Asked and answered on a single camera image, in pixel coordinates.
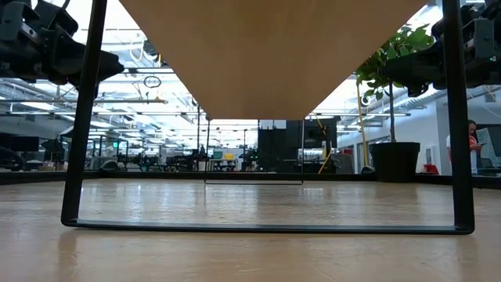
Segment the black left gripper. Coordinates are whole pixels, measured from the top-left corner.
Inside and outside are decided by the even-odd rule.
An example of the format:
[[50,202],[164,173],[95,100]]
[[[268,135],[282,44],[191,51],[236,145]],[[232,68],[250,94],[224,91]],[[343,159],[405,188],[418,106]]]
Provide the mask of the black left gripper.
[[48,78],[59,85],[80,85],[84,65],[96,63],[96,81],[124,71],[117,55],[99,50],[85,58],[76,42],[77,21],[67,12],[70,0],[0,0],[0,78]]

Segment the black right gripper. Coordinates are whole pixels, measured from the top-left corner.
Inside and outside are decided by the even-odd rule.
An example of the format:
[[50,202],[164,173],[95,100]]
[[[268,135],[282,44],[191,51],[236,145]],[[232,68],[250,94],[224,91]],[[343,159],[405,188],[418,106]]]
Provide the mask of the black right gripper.
[[[465,5],[463,25],[467,87],[501,85],[501,0],[485,0],[484,5]],[[390,59],[385,76],[408,87],[408,97],[424,94],[428,85],[445,87],[443,41],[408,55]]]

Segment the green leafy plant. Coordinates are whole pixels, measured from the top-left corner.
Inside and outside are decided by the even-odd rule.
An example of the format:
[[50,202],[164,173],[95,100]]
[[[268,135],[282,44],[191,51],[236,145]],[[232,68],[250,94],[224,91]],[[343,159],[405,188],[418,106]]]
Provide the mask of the green leafy plant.
[[396,141],[393,87],[403,89],[404,85],[383,74],[383,68],[389,60],[429,48],[434,43],[434,39],[427,34],[426,29],[427,24],[415,29],[407,24],[404,25],[355,70],[358,95],[360,95],[359,86],[365,81],[369,86],[369,90],[364,93],[365,97],[375,96],[377,100],[382,99],[383,95],[389,97],[392,143]]

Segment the person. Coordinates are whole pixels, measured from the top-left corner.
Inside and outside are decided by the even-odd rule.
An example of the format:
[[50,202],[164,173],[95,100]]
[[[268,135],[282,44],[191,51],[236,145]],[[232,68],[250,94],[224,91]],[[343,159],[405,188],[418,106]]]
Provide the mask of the person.
[[478,158],[480,157],[484,143],[479,143],[475,137],[477,123],[473,120],[469,120],[467,125],[469,131],[470,171],[471,175],[478,175]]

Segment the black plant pot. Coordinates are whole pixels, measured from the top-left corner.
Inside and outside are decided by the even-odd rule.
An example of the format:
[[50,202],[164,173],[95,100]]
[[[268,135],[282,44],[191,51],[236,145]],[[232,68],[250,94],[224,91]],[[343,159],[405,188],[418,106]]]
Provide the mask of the black plant pot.
[[381,182],[411,183],[416,175],[420,144],[389,142],[369,145],[375,175]]

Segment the wooden shelf with black legs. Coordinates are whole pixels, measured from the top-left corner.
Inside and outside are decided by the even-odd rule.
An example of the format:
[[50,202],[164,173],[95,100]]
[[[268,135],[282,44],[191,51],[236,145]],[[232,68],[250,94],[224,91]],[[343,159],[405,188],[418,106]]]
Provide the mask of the wooden shelf with black legs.
[[[120,0],[207,115],[303,120],[427,0]],[[164,232],[473,233],[459,0],[443,0],[451,226],[164,224]]]

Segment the black equipment rack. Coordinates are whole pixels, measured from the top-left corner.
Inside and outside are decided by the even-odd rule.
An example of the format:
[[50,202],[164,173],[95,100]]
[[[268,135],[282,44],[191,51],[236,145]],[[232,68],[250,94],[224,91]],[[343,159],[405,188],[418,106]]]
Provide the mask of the black equipment rack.
[[260,121],[258,167],[266,172],[332,174],[340,118]]

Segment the black aluminium rig frame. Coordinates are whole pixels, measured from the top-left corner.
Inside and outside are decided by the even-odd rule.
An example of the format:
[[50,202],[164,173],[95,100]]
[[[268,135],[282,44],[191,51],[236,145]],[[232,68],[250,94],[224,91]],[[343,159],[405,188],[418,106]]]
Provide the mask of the black aluminium rig frame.
[[[0,172],[0,185],[64,181],[66,172]],[[126,172],[85,171],[83,179],[182,179],[182,180],[243,180],[243,181],[341,181],[375,182],[375,175],[356,174],[265,174],[247,172]]]

